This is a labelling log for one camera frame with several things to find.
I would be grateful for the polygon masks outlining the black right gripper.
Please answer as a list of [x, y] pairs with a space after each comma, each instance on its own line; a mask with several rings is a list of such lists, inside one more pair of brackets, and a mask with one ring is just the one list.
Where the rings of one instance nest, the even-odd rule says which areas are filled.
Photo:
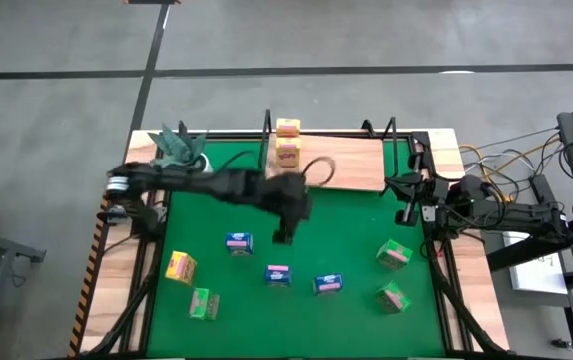
[[387, 176], [384, 182], [399, 201], [405, 202], [403, 210], [395, 215], [395, 223], [403, 226], [415, 226], [418, 219], [415, 207], [436, 205], [446, 198], [448, 181], [440, 176], [429, 152], [415, 152], [409, 157], [411, 172], [401, 176]]

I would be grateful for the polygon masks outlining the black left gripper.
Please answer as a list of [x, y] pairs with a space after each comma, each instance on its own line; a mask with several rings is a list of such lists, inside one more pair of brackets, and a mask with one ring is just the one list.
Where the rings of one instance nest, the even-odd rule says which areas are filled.
[[291, 245], [299, 222], [310, 217], [312, 202], [306, 177], [299, 172], [286, 172], [265, 178], [260, 182], [259, 195], [261, 208], [279, 217], [279, 228], [272, 241]]

